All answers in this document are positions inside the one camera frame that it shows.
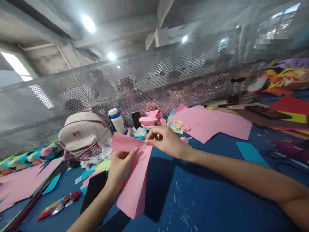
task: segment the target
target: smartphone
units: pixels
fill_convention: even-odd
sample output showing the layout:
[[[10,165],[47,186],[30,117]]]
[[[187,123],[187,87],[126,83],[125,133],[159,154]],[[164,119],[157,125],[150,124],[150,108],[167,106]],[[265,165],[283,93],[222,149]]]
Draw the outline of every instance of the smartphone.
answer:
[[[284,114],[284,113],[280,113],[278,111],[275,110],[271,110],[269,108],[263,107],[263,106],[245,106],[246,110],[250,110],[252,112],[255,112],[259,115],[262,115],[266,118],[269,119],[291,119],[292,116]]]
[[[106,171],[91,177],[91,179],[89,180],[87,192],[84,198],[83,206],[81,207],[80,214],[82,214],[88,208],[88,206],[94,201],[97,195],[99,195],[99,193],[102,191],[105,186],[106,179]]]
[[[135,129],[142,127],[141,123],[139,122],[139,119],[141,118],[141,113],[140,112],[133,112],[131,113],[132,119],[133,119],[133,125]]]

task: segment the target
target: ceiling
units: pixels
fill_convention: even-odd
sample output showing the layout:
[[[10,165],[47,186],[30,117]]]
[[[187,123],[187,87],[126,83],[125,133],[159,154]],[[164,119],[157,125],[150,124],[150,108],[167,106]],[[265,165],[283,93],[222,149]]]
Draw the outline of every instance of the ceiling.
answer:
[[[235,28],[250,7],[253,15],[262,15],[295,2],[2,0],[0,42],[18,46],[40,77],[106,60],[109,52],[116,57],[138,53],[180,42],[185,35],[194,41]],[[83,25],[84,15],[93,20],[94,33]],[[158,34],[166,38],[163,43],[156,43]]]

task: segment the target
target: water bottle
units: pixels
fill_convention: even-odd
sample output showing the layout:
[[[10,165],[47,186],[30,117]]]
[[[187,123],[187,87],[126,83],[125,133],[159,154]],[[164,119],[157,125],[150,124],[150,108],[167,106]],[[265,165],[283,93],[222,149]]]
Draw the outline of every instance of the water bottle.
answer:
[[[121,116],[121,112],[119,109],[113,108],[109,110],[108,116],[110,120],[112,121],[112,124],[114,126],[114,130],[117,133],[123,134],[126,132],[125,123],[123,122],[123,118]]]

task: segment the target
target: backpack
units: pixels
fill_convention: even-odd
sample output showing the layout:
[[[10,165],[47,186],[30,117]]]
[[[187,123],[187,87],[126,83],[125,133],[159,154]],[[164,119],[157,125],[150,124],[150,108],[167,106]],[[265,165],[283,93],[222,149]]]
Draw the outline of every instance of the backpack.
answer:
[[[91,109],[73,114],[67,118],[64,127],[58,134],[59,145],[65,145],[65,152],[78,157],[95,142],[107,144],[112,132],[103,119]]]

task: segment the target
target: perforated metal railing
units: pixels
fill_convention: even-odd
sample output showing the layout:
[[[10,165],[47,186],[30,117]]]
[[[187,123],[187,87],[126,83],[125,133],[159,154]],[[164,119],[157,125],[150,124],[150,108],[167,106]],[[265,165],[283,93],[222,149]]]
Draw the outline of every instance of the perforated metal railing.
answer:
[[[119,108],[132,126],[131,113],[143,114],[151,101],[167,116],[180,103],[191,106],[224,98],[232,76],[245,73],[252,80],[265,64],[236,67],[254,61],[253,44],[247,49],[249,40],[244,39],[250,37],[248,31],[219,32],[194,43],[172,44],[0,89],[0,157],[47,145],[66,118],[81,109],[93,107],[107,114]]]

